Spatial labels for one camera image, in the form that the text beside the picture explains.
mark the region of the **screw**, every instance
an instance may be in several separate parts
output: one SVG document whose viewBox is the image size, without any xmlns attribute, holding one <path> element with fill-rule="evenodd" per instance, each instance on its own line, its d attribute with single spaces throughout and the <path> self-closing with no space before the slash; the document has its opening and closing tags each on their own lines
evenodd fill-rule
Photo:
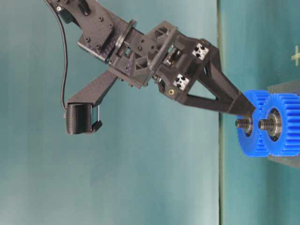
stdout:
<svg viewBox="0 0 300 225">
<path fill-rule="evenodd" d="M 173 96 L 175 94 L 175 91 L 173 89 L 169 90 L 169 95 Z"/>
<path fill-rule="evenodd" d="M 273 130 L 274 125 L 274 120 L 260 120 L 258 122 L 258 128 L 260 130 Z"/>
<path fill-rule="evenodd" d="M 236 128 L 248 128 L 250 125 L 250 122 L 248 119 L 238 119 L 235 121 Z"/>
</svg>

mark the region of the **wire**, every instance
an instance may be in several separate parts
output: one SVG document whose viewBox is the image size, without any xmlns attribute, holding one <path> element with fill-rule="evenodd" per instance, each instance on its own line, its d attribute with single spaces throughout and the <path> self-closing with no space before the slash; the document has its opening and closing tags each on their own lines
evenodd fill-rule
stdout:
<svg viewBox="0 0 300 225">
<path fill-rule="evenodd" d="M 68 49 L 67 49 L 67 41 L 66 41 L 66 33 L 64 26 L 61 22 L 61 19 L 56 12 L 56 10 L 53 8 L 53 6 L 47 1 L 44 0 L 46 5 L 49 7 L 49 9 L 54 14 L 59 26 L 60 26 L 60 32 L 62 37 L 62 43 L 64 48 L 64 60 L 65 60 L 65 67 L 64 67 L 64 73 L 62 76 L 62 82 L 61 82 L 61 93 L 60 93 L 60 100 L 61 100 L 61 106 L 64 109 L 64 111 L 67 111 L 66 104 L 65 104 L 65 88 L 66 88 L 66 79 L 67 79 L 67 73 L 68 73 Z"/>
</svg>

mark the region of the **teal backdrop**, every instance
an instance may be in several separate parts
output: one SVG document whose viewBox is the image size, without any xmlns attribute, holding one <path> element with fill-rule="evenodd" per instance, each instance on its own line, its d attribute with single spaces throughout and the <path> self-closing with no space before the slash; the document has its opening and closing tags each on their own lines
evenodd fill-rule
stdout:
<svg viewBox="0 0 300 225">
<path fill-rule="evenodd" d="M 142 32 L 168 20 L 217 44 L 216 1 L 100 2 Z M 75 25 L 65 27 L 70 97 L 106 67 L 76 45 Z M 1 1 L 0 40 L 1 225 L 218 224 L 216 112 L 172 102 L 153 82 L 117 82 L 102 129 L 68 136 L 60 31 L 44 2 Z"/>
<path fill-rule="evenodd" d="M 300 45 L 298 0 L 220 0 L 223 71 L 242 91 L 299 80 L 291 60 Z M 300 170 L 240 150 L 234 116 L 221 122 L 224 225 L 296 225 Z"/>
</svg>

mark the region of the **teal fabric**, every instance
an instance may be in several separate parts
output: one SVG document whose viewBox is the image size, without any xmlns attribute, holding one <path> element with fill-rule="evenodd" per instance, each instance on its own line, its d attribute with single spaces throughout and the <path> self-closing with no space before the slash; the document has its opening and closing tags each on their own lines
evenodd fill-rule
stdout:
<svg viewBox="0 0 300 225">
<path fill-rule="evenodd" d="M 163 20 L 217 44 L 206 0 L 102 0 L 137 28 Z M 67 97 L 106 67 L 66 26 Z M 1 2 L 0 224 L 218 224 L 218 114 L 172 102 L 151 82 L 117 82 L 95 135 L 68 136 L 60 106 L 58 25 L 42 0 Z"/>
<path fill-rule="evenodd" d="M 224 73 L 242 91 L 300 79 L 291 61 L 300 45 L 298 0 L 221 0 Z M 222 224 L 294 225 L 300 218 L 300 170 L 239 148 L 234 116 L 222 116 Z"/>
</svg>

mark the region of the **mounting hole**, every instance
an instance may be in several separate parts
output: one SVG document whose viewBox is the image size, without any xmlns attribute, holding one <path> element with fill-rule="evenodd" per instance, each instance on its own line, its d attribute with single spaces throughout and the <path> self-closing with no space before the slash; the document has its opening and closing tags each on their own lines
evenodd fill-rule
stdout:
<svg viewBox="0 0 300 225">
<path fill-rule="evenodd" d="M 169 95 L 173 96 L 175 94 L 175 91 L 173 89 L 169 90 Z"/>
</svg>

